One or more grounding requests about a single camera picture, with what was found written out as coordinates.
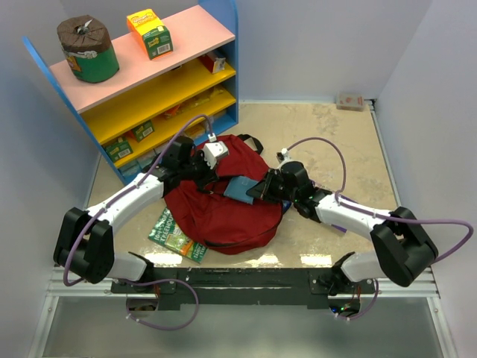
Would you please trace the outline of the teal notebook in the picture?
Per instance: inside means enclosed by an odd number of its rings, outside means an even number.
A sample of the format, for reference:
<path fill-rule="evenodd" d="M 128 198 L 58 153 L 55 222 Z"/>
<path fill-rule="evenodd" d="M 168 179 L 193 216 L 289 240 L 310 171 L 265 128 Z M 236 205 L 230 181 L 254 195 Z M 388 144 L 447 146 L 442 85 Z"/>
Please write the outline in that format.
<path fill-rule="evenodd" d="M 224 190 L 224 196 L 246 204 L 253 203 L 253 197 L 247 194 L 249 189 L 257 185 L 258 181 L 245 176 L 234 177 Z"/>

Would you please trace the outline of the red backpack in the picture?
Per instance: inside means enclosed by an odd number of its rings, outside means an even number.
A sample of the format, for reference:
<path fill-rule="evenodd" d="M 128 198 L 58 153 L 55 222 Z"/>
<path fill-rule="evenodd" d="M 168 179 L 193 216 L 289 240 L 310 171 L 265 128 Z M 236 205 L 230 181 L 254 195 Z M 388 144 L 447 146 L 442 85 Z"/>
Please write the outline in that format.
<path fill-rule="evenodd" d="M 249 135 L 220 136 L 229 155 L 218 169 L 228 171 L 231 179 L 245 176 L 260 181 L 269 170 L 261 157 L 261 142 Z M 246 204 L 224 196 L 229 182 L 216 183 L 213 194 L 197 191 L 191 180 L 165 195 L 167 208 L 188 238 L 222 254 L 240 254 L 266 246 L 282 221 L 282 202 L 253 200 Z"/>

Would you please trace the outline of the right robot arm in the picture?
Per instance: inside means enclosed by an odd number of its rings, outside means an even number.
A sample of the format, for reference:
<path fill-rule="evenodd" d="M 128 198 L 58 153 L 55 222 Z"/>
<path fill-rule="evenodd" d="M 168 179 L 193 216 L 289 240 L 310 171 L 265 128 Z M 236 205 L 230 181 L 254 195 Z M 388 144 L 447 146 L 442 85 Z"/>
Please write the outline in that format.
<path fill-rule="evenodd" d="M 373 243 L 372 251 L 346 254 L 319 280 L 331 295 L 348 293 L 359 282 L 376 278 L 408 287 L 437 259 L 436 245 L 409 209 L 374 210 L 337 197 L 316 186 L 298 161 L 268 170 L 247 194 L 267 202 L 288 201 L 306 219 L 342 227 Z"/>

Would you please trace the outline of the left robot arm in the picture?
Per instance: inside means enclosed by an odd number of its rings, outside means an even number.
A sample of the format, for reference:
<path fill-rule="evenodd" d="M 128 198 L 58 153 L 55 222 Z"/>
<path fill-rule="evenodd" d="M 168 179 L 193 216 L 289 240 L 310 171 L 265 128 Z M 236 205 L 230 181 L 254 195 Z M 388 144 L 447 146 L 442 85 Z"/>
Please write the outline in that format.
<path fill-rule="evenodd" d="M 81 280 L 99 283 L 105 278 L 127 281 L 137 292 L 154 285 L 152 264 L 137 254 L 117 252 L 114 236 L 148 205 L 164 198 L 185 180 L 206 184 L 217 177 L 219 161 L 229 154 L 224 142 L 211 139 L 197 149 L 191 139 L 179 136 L 146 172 L 107 200 L 86 210 L 71 208 L 63 217 L 53 260 Z"/>

